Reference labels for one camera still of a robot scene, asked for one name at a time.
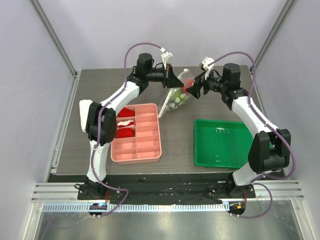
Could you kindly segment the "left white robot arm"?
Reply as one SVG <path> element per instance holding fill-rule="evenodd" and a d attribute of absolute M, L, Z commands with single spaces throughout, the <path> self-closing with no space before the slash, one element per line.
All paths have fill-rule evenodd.
<path fill-rule="evenodd" d="M 150 82 L 161 83 L 164 88 L 183 87 L 169 64 L 172 57 L 172 53 L 164 51 L 160 67 L 156 67 L 151 54 L 141 53 L 132 72 L 125 75 L 125 82 L 113 95 L 100 103 L 89 100 L 79 102 L 81 128 L 87 133 L 90 144 L 89 169 L 80 193 L 97 200 L 106 195 L 107 185 L 103 180 L 107 175 L 108 149 L 116 137 L 116 117 L 119 112 L 141 95 Z"/>

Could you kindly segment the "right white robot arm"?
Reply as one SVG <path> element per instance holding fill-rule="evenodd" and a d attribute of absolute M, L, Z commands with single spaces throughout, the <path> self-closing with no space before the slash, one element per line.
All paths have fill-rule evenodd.
<path fill-rule="evenodd" d="M 261 177 L 286 168 L 290 163 L 291 134 L 279 129 L 255 105 L 247 90 L 241 87 L 241 69 L 238 64 L 227 63 L 222 75 L 214 76 L 213 65 L 200 65 L 202 73 L 195 77 L 186 91 L 200 98 L 209 91 L 221 94 L 222 101 L 237 114 L 250 131 L 253 142 L 248 161 L 240 169 L 230 173 L 226 180 L 226 193 L 233 198 L 241 196 L 250 185 Z"/>

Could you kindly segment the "clear polka dot zip bag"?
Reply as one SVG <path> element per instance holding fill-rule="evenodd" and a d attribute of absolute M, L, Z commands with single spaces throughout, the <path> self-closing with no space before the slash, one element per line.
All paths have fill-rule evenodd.
<path fill-rule="evenodd" d="M 186 103 L 191 96 L 186 89 L 194 83 L 194 76 L 188 68 L 185 68 L 177 78 L 184 84 L 183 87 L 170 88 L 158 105 L 158 118 L 161 118 L 166 112 L 177 109 Z"/>

